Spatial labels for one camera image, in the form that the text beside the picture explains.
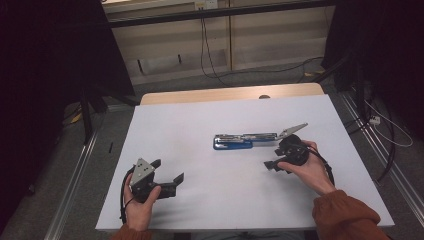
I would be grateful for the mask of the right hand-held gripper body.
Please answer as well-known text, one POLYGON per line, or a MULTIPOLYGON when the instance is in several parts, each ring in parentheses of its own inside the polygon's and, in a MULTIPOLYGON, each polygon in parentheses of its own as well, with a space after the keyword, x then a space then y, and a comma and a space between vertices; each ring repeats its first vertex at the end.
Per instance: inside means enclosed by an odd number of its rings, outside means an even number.
POLYGON ((287 129, 284 129, 277 137, 279 146, 275 150, 277 156, 282 156, 282 161, 293 165, 303 165, 309 156, 308 146, 295 135, 295 132, 306 127, 307 123, 302 123, 287 129))

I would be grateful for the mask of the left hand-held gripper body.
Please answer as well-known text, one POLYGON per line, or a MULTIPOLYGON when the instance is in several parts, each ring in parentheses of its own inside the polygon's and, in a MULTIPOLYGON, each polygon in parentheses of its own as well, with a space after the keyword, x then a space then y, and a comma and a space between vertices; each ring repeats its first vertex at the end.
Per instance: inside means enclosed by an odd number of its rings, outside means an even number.
POLYGON ((130 189, 135 201, 144 203, 157 186, 157 183, 154 182, 156 169, 143 158, 138 159, 130 180, 130 189))

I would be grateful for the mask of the blue stapler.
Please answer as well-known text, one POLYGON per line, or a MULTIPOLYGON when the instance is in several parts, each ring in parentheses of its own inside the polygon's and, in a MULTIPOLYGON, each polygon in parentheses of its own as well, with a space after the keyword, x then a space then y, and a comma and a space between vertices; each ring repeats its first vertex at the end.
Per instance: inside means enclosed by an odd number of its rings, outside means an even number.
POLYGON ((276 133, 217 134, 213 138, 215 150, 251 149, 255 143, 277 140, 276 133))

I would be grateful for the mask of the person's right hand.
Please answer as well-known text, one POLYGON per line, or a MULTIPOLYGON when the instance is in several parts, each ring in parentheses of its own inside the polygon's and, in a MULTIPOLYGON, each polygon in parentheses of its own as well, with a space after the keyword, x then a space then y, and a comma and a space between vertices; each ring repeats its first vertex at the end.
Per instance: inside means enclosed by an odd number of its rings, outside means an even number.
POLYGON ((317 144, 306 140, 304 140, 304 143, 311 150, 305 164, 297 166, 287 162, 280 162, 277 166, 283 170, 294 173, 305 185, 314 190, 319 196, 336 191, 334 184, 329 179, 324 163, 317 156, 317 144))

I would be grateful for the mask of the person's left hand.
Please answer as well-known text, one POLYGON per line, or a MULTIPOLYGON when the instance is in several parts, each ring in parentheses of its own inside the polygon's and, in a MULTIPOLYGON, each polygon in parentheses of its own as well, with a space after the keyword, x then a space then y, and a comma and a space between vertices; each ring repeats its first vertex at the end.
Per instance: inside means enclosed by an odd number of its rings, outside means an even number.
POLYGON ((127 225, 136 231, 146 231, 149 227, 153 205, 159 197, 161 187, 156 186, 149 194, 144 203, 133 200, 133 194, 129 185, 124 187, 124 201, 126 204, 127 225))

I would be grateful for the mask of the white table cover sheet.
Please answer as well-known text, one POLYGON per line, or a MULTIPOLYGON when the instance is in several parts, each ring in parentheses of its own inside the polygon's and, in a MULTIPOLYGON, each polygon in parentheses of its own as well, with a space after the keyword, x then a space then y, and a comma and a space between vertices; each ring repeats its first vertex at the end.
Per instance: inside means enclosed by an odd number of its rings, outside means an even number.
POLYGON ((158 104, 135 109, 96 228, 121 226, 120 188, 140 158, 156 159, 159 183, 182 175, 173 198, 155 203, 151 229, 159 231, 311 229, 315 192, 295 175, 266 169, 274 148, 216 150, 217 134, 279 133, 300 125, 332 168, 337 188, 374 209, 383 227, 393 225, 380 194, 326 95, 158 104))

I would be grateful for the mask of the black metal stand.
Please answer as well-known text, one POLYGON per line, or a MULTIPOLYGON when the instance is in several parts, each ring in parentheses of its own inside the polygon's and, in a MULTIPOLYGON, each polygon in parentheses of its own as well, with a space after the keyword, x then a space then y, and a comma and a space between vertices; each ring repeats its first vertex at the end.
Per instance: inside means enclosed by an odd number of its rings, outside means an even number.
POLYGON ((99 84, 90 84, 83 86, 80 91, 80 105, 82 110, 82 118, 85 130, 84 144, 87 145, 91 137, 94 135, 93 124, 90 115, 90 108, 96 113, 105 113, 108 106, 103 99, 104 96, 112 97, 128 106, 135 107, 139 102, 128 96, 118 93, 117 91, 108 89, 99 84))

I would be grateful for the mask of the black curtain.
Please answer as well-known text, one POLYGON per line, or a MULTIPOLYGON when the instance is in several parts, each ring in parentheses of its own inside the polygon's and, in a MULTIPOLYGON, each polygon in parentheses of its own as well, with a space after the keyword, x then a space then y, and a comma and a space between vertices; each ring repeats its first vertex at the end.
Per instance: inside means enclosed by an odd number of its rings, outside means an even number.
POLYGON ((322 62, 339 90, 361 75, 424 140, 424 0, 338 0, 322 62))
POLYGON ((0 233, 47 161, 65 107, 133 92, 102 0, 0 0, 0 233))

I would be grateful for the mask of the black horizontal bar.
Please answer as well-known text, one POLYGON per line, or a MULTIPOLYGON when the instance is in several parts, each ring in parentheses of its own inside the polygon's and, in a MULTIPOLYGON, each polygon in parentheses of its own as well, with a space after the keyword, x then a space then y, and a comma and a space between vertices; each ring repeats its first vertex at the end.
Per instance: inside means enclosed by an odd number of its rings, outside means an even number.
POLYGON ((242 7, 229 7, 212 10, 198 10, 182 13, 172 13, 164 15, 131 17, 110 20, 108 25, 111 28, 121 28, 139 25, 150 25, 168 22, 188 21, 196 19, 208 19, 216 17, 227 17, 247 14, 258 14, 276 11, 290 11, 300 9, 310 9, 318 7, 335 6, 339 0, 296 0, 284 3, 261 4, 242 7))

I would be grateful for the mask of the aluminium floor rail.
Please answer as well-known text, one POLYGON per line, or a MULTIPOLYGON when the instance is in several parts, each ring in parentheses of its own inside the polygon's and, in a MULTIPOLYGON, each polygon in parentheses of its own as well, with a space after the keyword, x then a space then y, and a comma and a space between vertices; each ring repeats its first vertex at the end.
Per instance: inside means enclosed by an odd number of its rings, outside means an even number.
POLYGON ((66 191, 53 216, 46 232, 44 240, 60 240, 66 225, 68 216, 74 204, 75 197, 81 182, 81 178, 90 159, 91 153, 97 141, 98 131, 95 130, 83 146, 77 164, 67 184, 66 191))
POLYGON ((413 153, 418 141, 392 119, 387 108, 380 109, 367 100, 356 103, 352 93, 341 93, 340 97, 352 116, 351 122, 357 125, 356 129, 349 130, 348 133, 361 133, 383 166, 373 181, 377 186, 382 186, 383 180, 390 177, 416 219, 424 227, 424 194, 418 191, 412 184, 412 177, 398 165, 402 159, 401 154, 413 153), (372 115, 380 117, 379 125, 369 123, 372 115))

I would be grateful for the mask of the white wall socket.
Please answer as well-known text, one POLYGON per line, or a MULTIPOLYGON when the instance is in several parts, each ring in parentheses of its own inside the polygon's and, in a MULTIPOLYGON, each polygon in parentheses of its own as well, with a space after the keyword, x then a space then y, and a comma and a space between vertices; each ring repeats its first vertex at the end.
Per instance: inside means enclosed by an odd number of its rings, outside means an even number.
POLYGON ((194 6, 196 10, 211 10, 218 8, 218 0, 195 0, 194 6))

